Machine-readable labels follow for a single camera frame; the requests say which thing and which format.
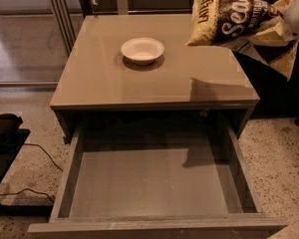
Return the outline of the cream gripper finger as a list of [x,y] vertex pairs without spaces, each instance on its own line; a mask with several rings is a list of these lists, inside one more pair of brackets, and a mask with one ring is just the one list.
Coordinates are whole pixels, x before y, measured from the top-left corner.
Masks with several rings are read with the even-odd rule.
[[274,11],[273,15],[284,15],[287,9],[290,7],[293,0],[278,0],[273,4]]
[[274,18],[260,24],[248,40],[256,46],[284,47],[291,42],[290,32],[282,18]]

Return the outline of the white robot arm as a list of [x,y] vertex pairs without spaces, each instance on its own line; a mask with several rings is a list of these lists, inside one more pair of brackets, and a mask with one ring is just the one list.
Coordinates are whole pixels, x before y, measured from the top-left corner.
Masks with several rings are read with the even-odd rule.
[[261,23],[248,40],[267,47],[284,47],[291,41],[299,43],[299,0],[278,0],[274,7],[280,15]]

